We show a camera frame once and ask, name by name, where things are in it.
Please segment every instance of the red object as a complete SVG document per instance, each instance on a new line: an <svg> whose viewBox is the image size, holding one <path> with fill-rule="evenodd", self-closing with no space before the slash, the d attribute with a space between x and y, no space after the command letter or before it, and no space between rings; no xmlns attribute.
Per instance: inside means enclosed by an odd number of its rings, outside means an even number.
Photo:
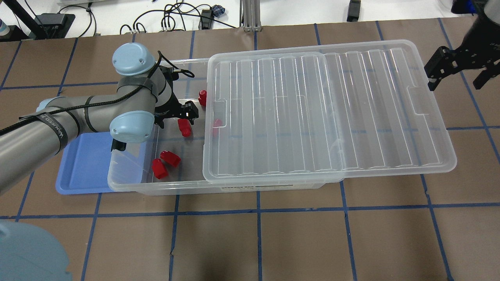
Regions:
<svg viewBox="0 0 500 281"><path fill-rule="evenodd" d="M179 125L179 130L182 133L182 136L187 138L191 136L191 124L187 119L179 119L177 120L177 124Z"/></svg>
<svg viewBox="0 0 500 281"><path fill-rule="evenodd" d="M199 104L206 107L207 106L207 91L206 90L201 90L199 91L199 97L198 97Z"/></svg>
<svg viewBox="0 0 500 281"><path fill-rule="evenodd" d="M162 160L159 158L156 158L155 160L153 160L151 167L153 168L154 176L158 180L161 180L169 175L167 168L165 167L165 165L163 165Z"/></svg>
<svg viewBox="0 0 500 281"><path fill-rule="evenodd" d="M177 156L175 153L170 152L170 151L162 151L159 155L159 157L165 161L167 164L170 164L177 168L179 166L179 163L181 162L181 158Z"/></svg>
<svg viewBox="0 0 500 281"><path fill-rule="evenodd" d="M217 138L219 136L219 127L221 127L221 126L222 126L222 120L215 119L213 121L212 135L214 138Z"/></svg>

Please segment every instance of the metal bracket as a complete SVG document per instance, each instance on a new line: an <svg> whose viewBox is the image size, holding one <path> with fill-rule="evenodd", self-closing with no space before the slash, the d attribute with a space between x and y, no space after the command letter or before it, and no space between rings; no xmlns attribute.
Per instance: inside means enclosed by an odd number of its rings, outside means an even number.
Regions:
<svg viewBox="0 0 500 281"><path fill-rule="evenodd" d="M261 31L261 0L240 0L241 26L246 32Z"/></svg>

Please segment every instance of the blue plastic tray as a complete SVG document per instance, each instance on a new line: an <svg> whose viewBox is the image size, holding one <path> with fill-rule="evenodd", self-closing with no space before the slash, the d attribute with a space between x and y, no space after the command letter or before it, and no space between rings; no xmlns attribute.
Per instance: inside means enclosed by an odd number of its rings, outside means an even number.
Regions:
<svg viewBox="0 0 500 281"><path fill-rule="evenodd" d="M84 133L64 149L55 189L60 194L113 192L108 186L113 138L109 132Z"/></svg>

